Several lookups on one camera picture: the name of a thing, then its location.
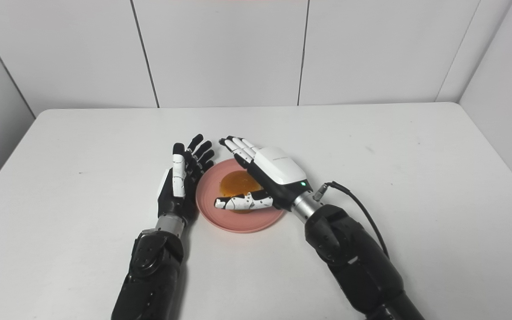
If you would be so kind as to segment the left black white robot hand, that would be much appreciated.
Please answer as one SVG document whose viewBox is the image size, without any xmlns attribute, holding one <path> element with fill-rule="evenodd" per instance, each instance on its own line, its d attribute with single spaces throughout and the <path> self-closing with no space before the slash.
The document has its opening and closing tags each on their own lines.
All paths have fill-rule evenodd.
<svg viewBox="0 0 512 320">
<path fill-rule="evenodd" d="M 212 142 L 197 134 L 186 147 L 175 143 L 172 166 L 162 183 L 158 197 L 158 217 L 173 216 L 184 225 L 197 217 L 196 191 L 201 177 L 215 162 Z"/>
</svg>

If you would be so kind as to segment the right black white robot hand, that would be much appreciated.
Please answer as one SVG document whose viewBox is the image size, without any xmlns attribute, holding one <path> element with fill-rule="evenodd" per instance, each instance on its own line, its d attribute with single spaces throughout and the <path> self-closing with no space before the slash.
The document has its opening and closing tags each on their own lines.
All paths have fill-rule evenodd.
<svg viewBox="0 0 512 320">
<path fill-rule="evenodd" d="M 216 198 L 216 208 L 252 211 L 274 207 L 291 211 L 297 199 L 312 192 L 303 169 L 282 149 L 258 148 L 247 139 L 237 136 L 221 138 L 219 143 L 233 154 L 236 162 L 261 186 L 261 189 Z"/>
</svg>

